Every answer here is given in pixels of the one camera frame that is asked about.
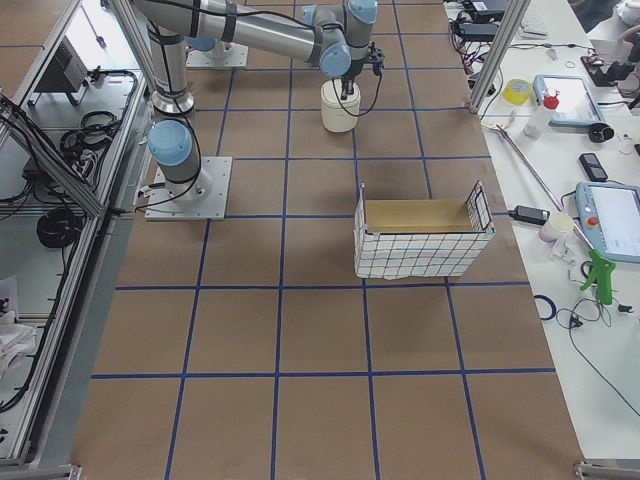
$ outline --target yellow tape roll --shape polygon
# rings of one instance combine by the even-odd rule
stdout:
[[[507,82],[502,92],[502,98],[513,105],[522,105],[527,101],[533,89],[531,84],[526,80],[514,78]]]

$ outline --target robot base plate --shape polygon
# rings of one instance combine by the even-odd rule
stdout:
[[[149,221],[174,220],[224,220],[229,194],[229,180],[231,179],[231,157],[202,157],[202,169],[213,180],[213,190],[204,199],[193,204],[177,204],[174,201],[163,203],[157,207],[150,207],[145,211],[145,218]],[[164,182],[164,175],[160,168],[153,180],[155,183]],[[169,198],[166,189],[151,191],[149,204],[162,202]]]
[[[229,55],[222,58],[211,58],[204,52],[193,50],[187,57],[187,68],[191,70],[224,70],[247,66],[249,47],[234,44]]]

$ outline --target red cap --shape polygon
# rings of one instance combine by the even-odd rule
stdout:
[[[555,95],[545,95],[544,101],[542,102],[545,108],[549,110],[555,110],[560,105],[560,100],[558,100],[558,94]]]

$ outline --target screen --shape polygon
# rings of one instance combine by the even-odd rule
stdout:
[[[640,199],[635,190],[591,187],[606,251],[640,256]]]
[[[544,77],[544,84],[558,92],[560,104],[553,116],[555,120],[600,121],[580,78]]]

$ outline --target black cable spool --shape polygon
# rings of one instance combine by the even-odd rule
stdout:
[[[47,248],[64,248],[71,245],[82,231],[82,219],[68,208],[56,208],[38,220],[36,233],[40,243]]]

